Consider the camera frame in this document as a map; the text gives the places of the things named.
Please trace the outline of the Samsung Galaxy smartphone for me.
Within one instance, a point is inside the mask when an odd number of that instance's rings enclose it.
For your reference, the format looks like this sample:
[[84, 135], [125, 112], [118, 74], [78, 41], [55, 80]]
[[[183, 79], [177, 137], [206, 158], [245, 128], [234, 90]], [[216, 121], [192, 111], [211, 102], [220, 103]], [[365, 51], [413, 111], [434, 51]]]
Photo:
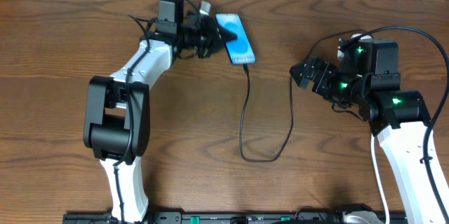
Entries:
[[231, 64], [255, 64], [255, 52], [239, 15], [236, 13], [218, 13], [215, 17], [219, 27], [234, 35], [234, 37], [228, 38], [224, 43]]

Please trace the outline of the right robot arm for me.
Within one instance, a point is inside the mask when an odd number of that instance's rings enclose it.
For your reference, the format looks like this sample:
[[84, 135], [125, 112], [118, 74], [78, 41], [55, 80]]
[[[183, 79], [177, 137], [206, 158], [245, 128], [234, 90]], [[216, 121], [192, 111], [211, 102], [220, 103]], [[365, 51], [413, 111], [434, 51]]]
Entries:
[[368, 35], [340, 44], [339, 65], [308, 57], [296, 84], [341, 108], [357, 107], [387, 156], [409, 223], [448, 222], [448, 183], [434, 149], [433, 117], [419, 91], [401, 89], [398, 44]]

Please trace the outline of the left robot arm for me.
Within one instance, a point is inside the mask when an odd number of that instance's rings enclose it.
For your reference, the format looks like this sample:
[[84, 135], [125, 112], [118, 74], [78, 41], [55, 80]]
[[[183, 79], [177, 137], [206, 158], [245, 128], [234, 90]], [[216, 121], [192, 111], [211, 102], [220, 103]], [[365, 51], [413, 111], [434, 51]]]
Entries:
[[147, 215], [141, 158], [150, 136], [149, 94], [157, 79], [184, 50], [209, 58], [236, 39], [217, 23], [207, 1], [159, 0], [155, 18], [132, 20], [142, 31], [138, 49], [108, 77], [92, 77], [83, 128], [84, 145], [107, 174], [115, 223], [142, 223]]

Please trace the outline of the white USB charger adapter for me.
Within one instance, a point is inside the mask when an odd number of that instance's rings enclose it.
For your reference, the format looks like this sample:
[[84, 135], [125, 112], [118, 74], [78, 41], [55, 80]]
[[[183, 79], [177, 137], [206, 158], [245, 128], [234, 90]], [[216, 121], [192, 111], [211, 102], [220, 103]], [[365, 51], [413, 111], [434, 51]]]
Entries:
[[356, 45], [360, 40], [372, 39], [371, 35], [362, 35], [362, 33], [356, 33], [351, 36], [349, 40], [339, 39], [339, 46], [337, 50], [337, 59], [342, 61], [344, 58], [344, 53], [350, 49], [352, 46]]

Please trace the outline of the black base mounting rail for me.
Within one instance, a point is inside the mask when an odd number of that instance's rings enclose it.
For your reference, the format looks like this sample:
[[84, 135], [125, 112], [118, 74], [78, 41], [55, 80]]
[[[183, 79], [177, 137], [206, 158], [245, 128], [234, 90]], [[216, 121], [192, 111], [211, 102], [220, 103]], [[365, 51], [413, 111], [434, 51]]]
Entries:
[[[230, 224], [230, 223], [343, 223], [343, 213], [302, 211], [294, 214], [287, 213], [180, 213], [174, 211], [154, 212], [145, 216], [143, 221], [134, 223], [149, 224]], [[121, 223], [112, 217], [111, 213], [66, 213], [62, 223]], [[405, 214], [394, 213], [390, 223], [408, 223]]]

